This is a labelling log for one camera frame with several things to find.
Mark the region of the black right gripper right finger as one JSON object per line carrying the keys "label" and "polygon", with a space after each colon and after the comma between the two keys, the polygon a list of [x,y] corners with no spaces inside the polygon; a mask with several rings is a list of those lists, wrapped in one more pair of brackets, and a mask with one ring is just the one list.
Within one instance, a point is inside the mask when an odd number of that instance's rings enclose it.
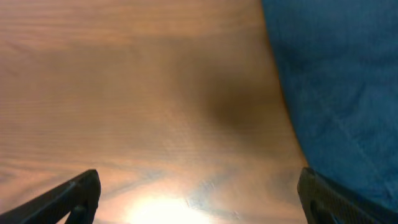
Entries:
{"label": "black right gripper right finger", "polygon": [[371,202],[311,168],[297,184],[308,224],[394,224],[397,213]]}

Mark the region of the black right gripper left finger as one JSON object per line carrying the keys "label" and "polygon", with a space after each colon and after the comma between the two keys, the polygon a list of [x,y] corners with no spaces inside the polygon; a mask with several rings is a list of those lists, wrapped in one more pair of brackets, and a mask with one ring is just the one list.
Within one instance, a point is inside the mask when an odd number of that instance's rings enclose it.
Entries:
{"label": "black right gripper left finger", "polygon": [[97,170],[89,169],[52,190],[1,214],[1,223],[92,224],[101,195]]}

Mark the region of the navy blue shorts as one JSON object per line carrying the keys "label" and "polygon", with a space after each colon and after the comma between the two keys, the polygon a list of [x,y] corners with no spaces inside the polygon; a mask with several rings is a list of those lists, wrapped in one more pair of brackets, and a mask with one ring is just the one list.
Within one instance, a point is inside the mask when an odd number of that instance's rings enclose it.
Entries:
{"label": "navy blue shorts", "polygon": [[397,0],[264,0],[283,96],[312,169],[397,209]]}

